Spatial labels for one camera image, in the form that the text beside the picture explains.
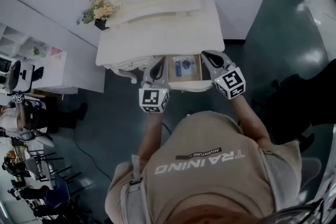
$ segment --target gray floor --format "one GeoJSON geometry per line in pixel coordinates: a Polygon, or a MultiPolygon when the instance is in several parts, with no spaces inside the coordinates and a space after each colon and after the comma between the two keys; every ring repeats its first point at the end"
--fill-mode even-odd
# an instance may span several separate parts
{"type": "MultiPolygon", "coordinates": [[[[303,0],[264,0],[244,45],[226,44],[225,52],[240,66],[247,81],[246,98],[264,98],[273,90],[270,83],[298,73],[310,78],[328,63],[321,36],[303,0]]],[[[97,165],[110,177],[115,166],[130,159],[137,151],[146,125],[147,115],[138,107],[139,84],[107,71],[104,94],[82,90],[71,97],[65,106],[76,107],[86,101],[89,110],[86,119],[76,128],[79,146],[94,156],[97,165]]],[[[164,122],[170,129],[187,111],[216,110],[234,116],[229,102],[215,89],[203,93],[171,92],[164,113],[164,122]]],[[[305,156],[316,156],[323,162],[328,159],[332,127],[322,125],[313,130],[314,145],[305,156]]],[[[93,210],[103,221],[104,199],[110,181],[93,165],[91,159],[78,150],[73,132],[62,130],[53,135],[58,155],[71,164],[74,172],[82,172],[78,185],[88,185],[80,192],[80,201],[93,210]]],[[[307,186],[314,196],[320,178],[307,186]]]]}

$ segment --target flower pot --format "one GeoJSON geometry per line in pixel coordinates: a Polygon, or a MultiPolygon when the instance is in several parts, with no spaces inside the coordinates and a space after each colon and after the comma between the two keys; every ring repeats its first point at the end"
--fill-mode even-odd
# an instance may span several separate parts
{"type": "Polygon", "coordinates": [[[106,21],[105,20],[95,20],[94,24],[96,27],[98,27],[100,30],[104,31],[106,29],[110,29],[110,27],[105,26],[106,21]]]}

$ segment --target cable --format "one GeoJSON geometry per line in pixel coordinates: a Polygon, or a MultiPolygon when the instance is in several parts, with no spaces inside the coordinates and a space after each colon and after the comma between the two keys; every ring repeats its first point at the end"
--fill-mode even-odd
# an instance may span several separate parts
{"type": "Polygon", "coordinates": [[[94,159],[89,153],[86,153],[84,150],[82,150],[82,149],[79,147],[79,145],[76,143],[76,140],[75,140],[75,129],[72,129],[72,130],[73,130],[73,137],[72,137],[72,139],[73,139],[74,143],[76,144],[76,146],[78,147],[78,149],[79,149],[80,151],[82,151],[85,155],[89,156],[89,157],[91,158],[91,160],[92,160],[93,165],[95,166],[95,168],[96,168],[99,172],[101,172],[102,174],[104,174],[104,175],[109,179],[109,181],[112,182],[112,179],[111,179],[106,173],[104,173],[101,169],[99,169],[99,167],[96,165],[96,163],[95,163],[95,159],[94,159]]]}
{"type": "Polygon", "coordinates": [[[169,132],[169,135],[171,135],[172,131],[167,127],[167,125],[164,122],[162,122],[162,125],[167,129],[167,131],[169,132]]]}

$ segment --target flower arrangement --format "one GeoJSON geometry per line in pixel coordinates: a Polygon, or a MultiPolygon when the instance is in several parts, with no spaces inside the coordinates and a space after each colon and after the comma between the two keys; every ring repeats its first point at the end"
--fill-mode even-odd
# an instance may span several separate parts
{"type": "Polygon", "coordinates": [[[109,0],[90,0],[90,7],[83,11],[76,23],[79,25],[81,22],[88,24],[94,20],[105,21],[118,9],[118,5],[113,5],[109,0]]]}

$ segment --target beige t-shirt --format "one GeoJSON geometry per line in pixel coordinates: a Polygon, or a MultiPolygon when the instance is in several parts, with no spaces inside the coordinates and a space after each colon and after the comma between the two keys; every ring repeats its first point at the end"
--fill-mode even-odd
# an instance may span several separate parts
{"type": "MultiPolygon", "coordinates": [[[[297,142],[273,146],[269,151],[301,172],[297,142]]],[[[153,223],[163,223],[186,198],[205,193],[231,199],[257,217],[275,211],[257,143],[243,136],[232,120],[215,112],[196,113],[182,120],[151,157],[142,176],[153,223]]],[[[122,223],[120,190],[130,180],[131,166],[108,193],[106,211],[116,224],[122,223]]],[[[295,199],[300,189],[299,180],[293,184],[295,191],[289,199],[295,199]]]]}

